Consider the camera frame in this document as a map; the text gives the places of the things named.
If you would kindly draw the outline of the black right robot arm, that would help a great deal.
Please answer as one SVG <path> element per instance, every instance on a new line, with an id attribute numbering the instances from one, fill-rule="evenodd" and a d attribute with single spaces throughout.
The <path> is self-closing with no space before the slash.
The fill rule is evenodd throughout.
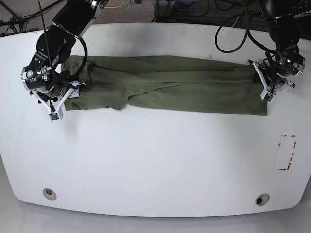
<path id="1" fill-rule="evenodd" d="M 82 36 L 107 3 L 106 0 L 69 0 L 40 36 L 36 53 L 22 71 L 22 82 L 31 94 L 38 94 L 41 102 L 57 101 L 64 88 L 77 89 L 73 82 L 79 80 L 88 56 Z M 67 70 L 57 73 L 57 66 L 69 58 L 77 40 L 84 48 L 84 58 L 78 70 L 73 74 Z"/>

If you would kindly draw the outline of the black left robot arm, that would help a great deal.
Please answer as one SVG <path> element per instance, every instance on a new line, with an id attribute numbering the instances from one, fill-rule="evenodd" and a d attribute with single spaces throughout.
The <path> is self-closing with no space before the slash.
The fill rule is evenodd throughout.
<path id="1" fill-rule="evenodd" d="M 274 50 L 267 48 L 258 42 L 250 32 L 251 18 L 254 13 L 247 9 L 246 1 L 241 1 L 243 12 L 240 14 L 245 18 L 246 27 L 242 42 L 233 50 L 223 50 L 218 45 L 218 33 L 220 26 L 215 34 L 215 46 L 218 51 L 226 54 L 238 51 L 249 38 L 257 47 L 265 51 L 268 64 L 263 63 L 260 70 L 265 70 L 270 84 L 275 86 L 285 81 L 289 76 L 299 75 L 305 69 L 305 58 L 300 55 L 298 42 L 300 32 L 294 18 L 294 5 L 290 0 L 260 0 L 259 5 L 261 15 L 268 27 L 270 38 L 274 41 Z"/>

